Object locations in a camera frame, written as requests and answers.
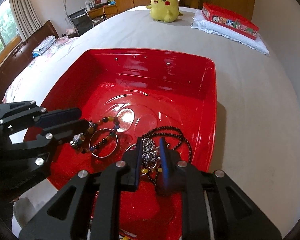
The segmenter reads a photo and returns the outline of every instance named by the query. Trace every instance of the office chair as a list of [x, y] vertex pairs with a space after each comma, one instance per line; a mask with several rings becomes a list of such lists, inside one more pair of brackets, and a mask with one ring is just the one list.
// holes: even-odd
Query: office chair
[[71, 15], [68, 15], [68, 18], [73, 23], [79, 36], [94, 27], [94, 23], [85, 8]]

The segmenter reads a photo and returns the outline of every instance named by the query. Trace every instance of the pikachu plush toy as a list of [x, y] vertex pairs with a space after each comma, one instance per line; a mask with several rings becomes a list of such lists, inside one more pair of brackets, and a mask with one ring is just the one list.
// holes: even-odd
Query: pikachu plush toy
[[179, 0], [151, 0], [151, 5], [146, 8], [151, 9], [150, 16], [154, 20], [170, 23], [183, 15], [179, 12], [178, 2]]

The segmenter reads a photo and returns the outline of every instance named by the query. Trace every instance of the window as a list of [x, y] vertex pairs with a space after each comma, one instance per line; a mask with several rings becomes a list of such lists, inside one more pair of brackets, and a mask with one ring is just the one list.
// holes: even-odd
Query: window
[[17, 35], [18, 29], [10, 9], [10, 2], [5, 0], [0, 6], [0, 53]]

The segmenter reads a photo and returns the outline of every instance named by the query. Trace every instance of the wooden bed frame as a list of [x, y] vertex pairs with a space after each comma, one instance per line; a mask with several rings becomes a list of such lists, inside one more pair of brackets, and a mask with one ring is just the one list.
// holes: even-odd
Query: wooden bed frame
[[47, 37], [54, 35], [59, 37], [50, 21], [47, 21], [40, 29], [31, 35], [25, 42], [21, 42], [4, 60], [0, 66], [0, 104], [5, 92], [13, 80], [33, 60], [32, 51]]

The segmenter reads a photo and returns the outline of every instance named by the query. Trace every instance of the red tin box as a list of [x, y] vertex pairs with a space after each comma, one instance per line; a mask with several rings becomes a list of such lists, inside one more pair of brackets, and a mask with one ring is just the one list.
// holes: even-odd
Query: red tin box
[[[179, 127], [192, 146], [192, 164], [201, 171], [209, 168], [217, 99], [215, 65], [208, 58], [154, 49], [88, 50], [60, 77], [42, 105], [49, 111], [78, 107], [82, 118], [95, 122], [103, 116], [118, 116], [120, 127], [126, 129], [118, 133], [116, 152], [103, 160], [79, 153], [68, 143], [60, 146], [48, 178], [57, 189], [80, 170], [103, 171], [120, 160], [138, 136], [159, 126]], [[111, 126], [108, 122], [100, 128]], [[37, 133], [29, 129], [26, 140]], [[175, 138], [166, 140], [172, 147], [178, 143]], [[113, 145], [107, 145], [100, 156], [111, 150], [107, 147]], [[185, 144], [178, 152], [188, 160]], [[140, 178], [137, 192], [121, 194], [120, 228], [138, 240], [178, 240], [181, 194], [159, 196], [145, 177]]]
[[257, 38], [259, 28], [240, 14], [208, 3], [203, 4], [202, 14], [210, 22], [227, 27], [253, 40]]

